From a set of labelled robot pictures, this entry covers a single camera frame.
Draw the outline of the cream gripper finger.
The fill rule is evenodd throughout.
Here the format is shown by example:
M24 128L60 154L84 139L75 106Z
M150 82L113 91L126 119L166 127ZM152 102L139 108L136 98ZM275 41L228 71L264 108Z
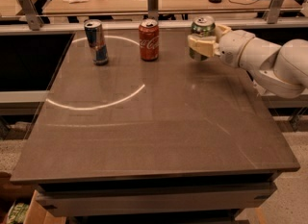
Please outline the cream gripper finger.
M215 36L199 37L197 35L188 35L188 44L192 58L197 55L213 57L218 54L218 43Z
M220 41L220 39L231 32L232 29L226 25L217 24L215 27L215 36L217 38L217 41Z

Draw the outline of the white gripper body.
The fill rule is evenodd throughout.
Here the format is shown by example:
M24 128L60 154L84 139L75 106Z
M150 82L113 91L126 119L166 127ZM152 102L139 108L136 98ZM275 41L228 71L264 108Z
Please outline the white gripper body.
M225 34L218 44L220 60L230 67L238 68L244 48L254 38L254 34L244 30L231 31Z

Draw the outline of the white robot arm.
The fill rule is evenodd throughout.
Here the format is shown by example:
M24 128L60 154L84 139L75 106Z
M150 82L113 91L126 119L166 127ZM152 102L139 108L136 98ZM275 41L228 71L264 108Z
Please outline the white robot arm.
M226 65L247 71L262 88L283 98L296 98L308 88L308 41L278 45L254 34L217 25L211 36L190 33L190 48L201 56L218 56Z

